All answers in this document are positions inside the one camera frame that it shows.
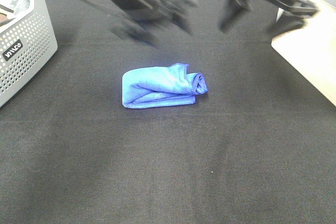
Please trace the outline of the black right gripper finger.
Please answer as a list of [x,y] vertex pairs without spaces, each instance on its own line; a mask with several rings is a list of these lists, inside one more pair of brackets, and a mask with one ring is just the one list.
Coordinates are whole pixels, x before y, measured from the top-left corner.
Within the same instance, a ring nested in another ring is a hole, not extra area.
[[226,0],[219,15],[219,30],[227,32],[248,11],[250,11],[248,0]]

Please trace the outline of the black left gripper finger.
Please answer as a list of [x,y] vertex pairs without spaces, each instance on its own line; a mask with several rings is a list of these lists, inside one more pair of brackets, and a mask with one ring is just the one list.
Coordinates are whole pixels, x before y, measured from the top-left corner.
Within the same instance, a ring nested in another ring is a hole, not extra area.
[[110,31],[120,39],[133,40],[138,43],[157,47],[157,38],[148,29],[132,19],[122,19],[121,23],[112,25]]
[[188,21],[187,12],[185,9],[171,9],[169,10],[170,22],[177,26],[182,31],[192,35],[192,29]]

